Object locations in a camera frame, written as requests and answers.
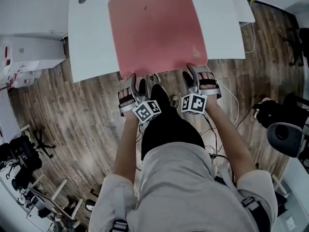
shirt sleeve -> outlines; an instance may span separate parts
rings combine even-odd
[[[125,213],[135,209],[137,199],[134,195],[132,183],[119,175],[111,174],[104,178],[98,201],[91,214],[90,232],[109,232],[116,219],[114,190],[123,188]]]
[[[270,173],[254,170],[244,174],[237,182],[237,189],[245,198],[253,197],[260,202],[273,226],[278,215],[278,203]]]

black pants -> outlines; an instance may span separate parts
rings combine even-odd
[[[160,85],[155,85],[151,92],[151,100],[156,100],[162,111],[149,122],[141,142],[141,160],[153,148],[173,143],[184,142],[204,148],[204,143],[197,130],[177,113],[176,108],[169,105],[169,98]]]

hand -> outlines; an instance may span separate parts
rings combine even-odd
[[[122,98],[124,98],[124,97],[126,97],[126,96],[128,96],[130,94],[131,94],[131,91],[128,88],[125,88],[124,90],[121,90],[119,92],[118,98],[122,99]],[[134,102],[135,102],[134,99],[129,100],[129,101],[121,104],[120,107],[128,106],[128,105],[130,105],[130,104],[132,104]],[[138,120],[139,120],[132,110],[124,112],[124,116],[126,118],[126,121],[129,121],[129,122],[138,122]]]
[[[214,80],[215,79],[213,74],[211,74],[210,72],[199,73],[198,78],[199,78],[199,80],[201,80],[201,79],[212,79],[212,80]],[[200,85],[199,88],[200,89],[214,89],[214,88],[216,88],[216,85]],[[207,101],[206,101],[206,107],[205,107],[206,112],[209,111],[212,108],[216,108],[217,105],[218,105],[217,95],[208,95]]]

forearm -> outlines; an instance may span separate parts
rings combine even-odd
[[[236,180],[243,174],[255,170],[254,161],[245,142],[222,108],[219,105],[215,105],[209,109],[207,113],[219,132],[226,156],[231,163]]]
[[[126,121],[114,163],[113,174],[127,178],[134,184],[136,171],[136,132],[139,121]]]

red object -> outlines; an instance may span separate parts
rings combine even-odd
[[[108,6],[123,78],[207,63],[192,0],[110,0]]]

